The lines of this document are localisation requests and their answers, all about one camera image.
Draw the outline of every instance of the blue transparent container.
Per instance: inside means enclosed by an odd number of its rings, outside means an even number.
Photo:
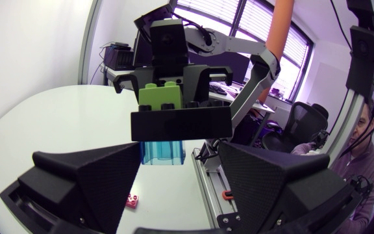
[[[183,165],[186,154],[183,141],[141,142],[144,165]]]

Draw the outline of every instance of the red lego brick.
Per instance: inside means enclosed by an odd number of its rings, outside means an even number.
[[[140,198],[137,195],[129,194],[126,206],[135,209],[139,199]]]

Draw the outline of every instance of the red clip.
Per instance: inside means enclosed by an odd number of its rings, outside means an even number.
[[[223,197],[224,200],[231,200],[231,199],[233,199],[233,193],[230,190],[224,190],[221,193],[221,196]]]

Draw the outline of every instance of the office chair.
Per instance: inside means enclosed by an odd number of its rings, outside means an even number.
[[[322,113],[326,119],[329,119],[329,112],[323,106],[317,103],[314,103],[311,106]]]
[[[290,153],[298,144],[307,143],[328,126],[326,117],[314,107],[295,102],[282,134],[270,132],[262,138],[267,150]]]

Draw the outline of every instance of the keyboard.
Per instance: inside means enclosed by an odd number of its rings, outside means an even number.
[[[221,95],[227,95],[226,91],[224,91],[224,89],[220,88],[219,86],[217,85],[214,85],[214,84],[209,84],[208,85],[208,91],[210,92],[213,92],[215,94],[221,94]]]

